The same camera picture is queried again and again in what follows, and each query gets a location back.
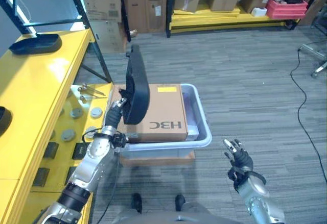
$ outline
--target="black cable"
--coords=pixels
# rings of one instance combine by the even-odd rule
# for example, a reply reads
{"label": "black cable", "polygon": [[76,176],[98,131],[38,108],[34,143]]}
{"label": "black cable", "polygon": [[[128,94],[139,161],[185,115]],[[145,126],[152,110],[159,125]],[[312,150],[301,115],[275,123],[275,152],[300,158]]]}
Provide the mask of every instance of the black cable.
{"label": "black cable", "polygon": [[107,212],[107,210],[109,208],[109,205],[111,204],[111,201],[112,201],[113,196],[114,196],[114,192],[116,190],[116,185],[117,185],[117,180],[118,180],[118,172],[119,172],[119,158],[117,158],[116,178],[115,178],[115,181],[114,181],[114,186],[113,186],[113,190],[112,190],[112,193],[111,193],[111,197],[110,197],[110,200],[109,200],[103,214],[101,215],[100,219],[98,220],[97,224],[99,224],[101,222],[102,218],[105,216],[105,214],[106,214],[106,212]]}
{"label": "black cable", "polygon": [[315,150],[315,152],[316,152],[316,154],[317,154],[317,156],[318,156],[318,158],[319,158],[319,162],[320,162],[320,167],[321,167],[321,170],[322,170],[322,174],[323,174],[323,177],[324,177],[324,179],[325,179],[325,181],[326,181],[326,184],[327,184],[327,178],[326,178],[326,175],[325,175],[325,171],[324,171],[324,169],[323,169],[323,166],[322,166],[322,162],[321,162],[321,157],[320,157],[320,154],[319,154],[319,152],[318,152],[318,150],[317,150],[317,148],[316,148],[316,146],[315,146],[315,144],[313,143],[313,141],[312,141],[312,139],[311,139],[311,137],[310,137],[310,135],[309,135],[309,133],[307,132],[307,130],[305,129],[305,127],[303,126],[303,124],[302,124],[302,122],[301,122],[301,119],[300,119],[300,109],[302,108],[302,106],[306,103],[306,101],[307,101],[307,94],[306,94],[306,92],[298,85],[298,83],[294,80],[294,78],[293,78],[293,72],[294,71],[296,71],[297,69],[298,69],[298,67],[300,66],[300,63],[301,63],[301,61],[300,61],[300,49],[298,49],[297,50],[297,58],[298,58],[298,64],[297,64],[297,66],[291,71],[291,73],[290,73],[290,76],[291,76],[291,78],[292,78],[292,80],[293,80],[293,82],[296,84],[296,86],[302,91],[302,93],[305,95],[305,100],[302,102],[302,104],[298,107],[298,109],[297,109],[297,120],[298,120],[298,122],[299,122],[299,124],[301,125],[301,127],[302,127],[302,129],[304,130],[304,132],[306,133],[306,135],[308,136],[308,138],[309,138],[309,140],[310,140],[310,142],[311,142],[311,144],[312,144],[312,146],[313,146],[313,148],[314,148],[314,150]]}
{"label": "black cable", "polygon": [[90,130],[90,131],[87,131],[85,132],[83,135],[82,135],[82,142],[84,143],[84,145],[87,147],[87,143],[85,142],[85,135],[87,133],[91,133],[91,132],[94,132],[94,131],[97,131],[97,130],[101,130],[102,128],[96,128],[96,129],[93,129],[93,130]]}

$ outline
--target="metal shelf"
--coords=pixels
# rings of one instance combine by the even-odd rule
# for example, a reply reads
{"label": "metal shelf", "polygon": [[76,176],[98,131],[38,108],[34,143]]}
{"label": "metal shelf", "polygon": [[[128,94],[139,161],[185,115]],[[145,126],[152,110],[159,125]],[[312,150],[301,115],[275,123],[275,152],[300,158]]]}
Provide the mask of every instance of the metal shelf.
{"label": "metal shelf", "polygon": [[189,31],[200,31],[208,29],[223,29],[223,28],[236,28],[236,24],[242,24],[242,26],[248,26],[253,23],[253,26],[267,25],[284,25],[289,29],[294,29],[298,23],[298,20],[274,20],[267,16],[264,17],[253,17],[251,14],[241,12],[236,17],[228,17],[221,14],[220,16],[207,15],[207,18],[202,17],[181,17],[173,15],[174,0],[167,0],[167,22],[166,22],[166,34],[169,38],[171,33],[180,33]]}

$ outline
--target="robot forearm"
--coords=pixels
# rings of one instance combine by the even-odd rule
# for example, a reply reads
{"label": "robot forearm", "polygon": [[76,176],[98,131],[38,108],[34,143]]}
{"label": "robot forearm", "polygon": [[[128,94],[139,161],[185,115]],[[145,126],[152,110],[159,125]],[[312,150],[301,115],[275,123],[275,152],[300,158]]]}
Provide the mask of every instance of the robot forearm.
{"label": "robot forearm", "polygon": [[224,144],[232,153],[232,156],[225,153],[232,165],[228,177],[234,181],[234,189],[245,200],[253,219],[258,224],[285,223],[284,212],[271,199],[265,178],[252,171],[253,161],[241,143],[225,139]]}
{"label": "robot forearm", "polygon": [[86,154],[77,166],[62,194],[56,202],[49,206],[34,224],[77,223],[81,210],[90,194],[95,191],[105,169],[110,167],[114,159],[114,142],[117,125],[121,119],[122,99],[108,111],[105,126],[101,133],[94,135],[93,142],[88,146]]}

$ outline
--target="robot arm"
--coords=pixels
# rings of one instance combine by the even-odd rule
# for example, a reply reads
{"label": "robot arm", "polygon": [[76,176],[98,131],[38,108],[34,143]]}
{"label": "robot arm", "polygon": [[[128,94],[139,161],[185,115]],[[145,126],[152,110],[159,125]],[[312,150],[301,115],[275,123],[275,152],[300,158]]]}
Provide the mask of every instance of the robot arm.
{"label": "robot arm", "polygon": [[253,161],[248,152],[242,148],[240,141],[224,139],[223,143],[230,152],[225,155],[232,165],[228,177],[234,181],[234,189],[245,200],[247,210],[256,223],[285,224],[283,210],[271,199],[265,187],[265,178],[253,171]]}
{"label": "robot arm", "polygon": [[101,133],[94,135],[86,155],[61,196],[41,212],[33,224],[76,224],[90,194],[112,165],[114,148],[124,147],[127,142],[125,135],[116,131],[121,118],[127,125],[138,124],[144,118],[149,106],[150,90],[138,45],[132,45],[128,57],[126,90],[120,90],[122,98],[110,107]]}
{"label": "robot arm", "polygon": [[[114,158],[114,138],[117,135],[116,129],[125,102],[126,99],[122,98],[111,106],[105,126],[101,133],[95,134],[94,141],[87,148],[85,157],[70,177],[61,196],[40,215],[34,224],[78,222],[82,208]],[[124,146],[127,140],[125,135],[120,138],[122,141],[119,145]]]}

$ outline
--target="yellow shelf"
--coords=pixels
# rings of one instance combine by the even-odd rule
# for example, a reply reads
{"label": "yellow shelf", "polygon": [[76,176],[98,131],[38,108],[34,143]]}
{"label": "yellow shelf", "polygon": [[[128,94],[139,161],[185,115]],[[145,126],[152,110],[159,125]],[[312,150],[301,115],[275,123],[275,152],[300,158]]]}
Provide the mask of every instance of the yellow shelf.
{"label": "yellow shelf", "polygon": [[[50,141],[59,144],[56,157],[54,159],[43,158],[39,165],[39,167],[50,169],[46,183],[43,187],[32,187],[31,192],[61,192],[65,187],[68,168],[70,166],[77,166],[80,162],[80,160],[72,159],[76,143],[81,142],[81,137],[87,128],[91,126],[96,128],[102,127],[112,84],[90,85],[90,87],[101,91],[106,96],[101,99],[88,99],[86,103],[79,100],[81,93],[77,90],[78,87],[78,85],[71,86],[73,94],[66,99],[63,106],[64,112],[59,116],[54,127],[55,136]],[[95,107],[100,107],[103,113],[100,118],[93,119],[89,114]],[[69,114],[75,108],[81,108],[83,111],[83,115],[77,119],[71,118]],[[70,142],[65,142],[61,139],[62,132],[67,129],[72,129],[76,133],[75,138]],[[91,142],[92,140],[86,138],[85,141]]]}
{"label": "yellow shelf", "polygon": [[219,29],[237,29],[237,28],[257,28],[257,27],[276,27],[283,26],[284,22],[258,22],[258,23],[242,23],[242,24],[222,24],[222,25],[207,25],[207,26],[188,26],[184,28],[171,29],[172,34],[194,32],[194,31],[208,31]]}
{"label": "yellow shelf", "polygon": [[[76,143],[81,142],[81,136],[87,128],[91,126],[96,128],[102,127],[112,84],[90,85],[91,88],[103,92],[105,96],[99,96],[104,97],[101,99],[88,99],[86,103],[79,100],[81,93],[77,90],[78,87],[78,85],[71,86],[72,94],[65,100],[63,113],[60,114],[54,127],[55,136],[50,141],[58,144],[55,158],[43,158],[40,163],[39,167],[49,169],[45,185],[43,187],[33,186],[31,188],[26,204],[23,207],[19,224],[32,223],[41,209],[49,206],[58,199],[61,191],[65,188],[65,180],[69,167],[77,166],[80,162],[80,160],[72,159]],[[86,93],[82,93],[82,95],[85,97],[90,96]],[[99,118],[91,118],[90,116],[90,111],[95,107],[100,107],[103,111]],[[75,108],[81,108],[83,115],[73,119],[70,116],[70,111]],[[67,129],[73,129],[76,133],[75,138],[70,142],[65,142],[61,139],[62,132]],[[86,138],[85,140],[86,142],[91,142],[91,139]],[[78,224],[88,224],[91,203],[92,195],[81,212],[82,217]]]}
{"label": "yellow shelf", "polygon": [[18,56],[8,50],[0,58],[0,104],[13,114],[0,137],[1,224],[18,222],[69,88],[94,41],[90,29],[58,34],[62,47],[54,53]]}
{"label": "yellow shelf", "polygon": [[227,23],[245,23],[245,22],[270,22],[275,21],[275,19],[270,19],[268,16],[254,17],[249,13],[245,13],[243,9],[240,8],[240,13],[231,16],[210,16],[210,17],[200,17],[199,15],[172,15],[172,21],[170,27],[186,27],[186,26],[196,26],[196,25],[214,25],[214,24],[227,24]]}

